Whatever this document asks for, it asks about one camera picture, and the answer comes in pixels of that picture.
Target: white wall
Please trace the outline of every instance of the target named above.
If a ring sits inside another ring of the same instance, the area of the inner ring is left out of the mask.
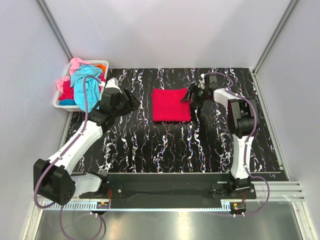
[[[1,1],[0,32],[0,239],[17,240],[33,164],[54,152],[66,116],[52,100],[67,60],[35,0]]]
[[[320,237],[320,1],[300,1],[258,72],[285,156]]]
[[[111,68],[253,68],[289,1],[46,0],[73,55]]]

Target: laundry basket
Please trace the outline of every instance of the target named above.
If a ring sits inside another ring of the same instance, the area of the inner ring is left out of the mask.
[[[109,63],[107,61],[104,61],[104,60],[88,60],[88,61],[91,62],[92,65],[99,65],[99,64],[104,65],[105,66],[104,78],[107,79],[107,73],[108,73],[108,68],[109,68]],[[69,74],[70,67],[71,67],[71,64],[68,63],[68,65],[65,68],[63,77],[70,76],[70,74]],[[102,87],[101,92],[100,92],[100,100],[101,100],[103,90],[104,90],[104,88]],[[77,105],[59,105],[60,95],[61,95],[61,92],[59,90],[57,90],[55,97],[54,97],[53,106],[55,106],[56,108],[59,108],[59,109],[65,109],[69,112],[81,112],[82,111]]]

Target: orange cloth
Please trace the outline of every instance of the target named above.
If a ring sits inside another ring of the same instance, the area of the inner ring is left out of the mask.
[[[98,64],[98,65],[94,65],[97,68],[102,69],[102,71],[105,73],[106,72],[106,66],[104,66],[103,64]]]

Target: floor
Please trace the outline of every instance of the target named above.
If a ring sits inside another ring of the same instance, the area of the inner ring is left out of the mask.
[[[251,172],[280,172],[274,146],[248,68],[154,68],[110,69],[108,79],[117,78],[142,102],[141,108],[116,120],[115,125],[81,158],[74,172],[112,173],[223,173],[231,168],[233,141],[227,128],[226,108],[206,101],[203,109],[191,111],[191,122],[154,124],[153,89],[187,88],[211,71],[227,74],[231,90],[257,101],[259,128],[252,144]],[[229,82],[217,76],[221,86]],[[84,115],[72,115],[67,140],[80,127]]]
[[[248,212],[260,208],[250,202]],[[75,220],[88,211],[62,213],[65,231],[74,239],[90,239],[100,223],[92,216]],[[105,226],[97,239],[103,240],[302,240],[302,235],[290,202],[269,202],[254,216],[233,218],[229,213],[206,212],[121,212],[103,215]],[[36,240],[65,239],[60,231],[59,211],[42,213]]]

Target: black marble table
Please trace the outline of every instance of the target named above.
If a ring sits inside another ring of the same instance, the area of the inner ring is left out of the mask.
[[[139,110],[120,117],[101,139],[95,142],[76,165],[74,172],[110,173],[223,173],[233,161],[233,140],[228,131],[227,110],[206,101],[203,109],[192,110],[191,122],[154,124],[153,89],[181,89],[199,83],[200,75],[211,71],[227,74],[234,81],[231,90],[257,101],[259,128],[252,143],[251,172],[280,172],[280,167],[247,68],[159,68],[109,69],[108,79],[117,78],[142,102]],[[217,76],[222,86],[229,82]],[[79,129],[83,112],[75,112],[67,140]]]

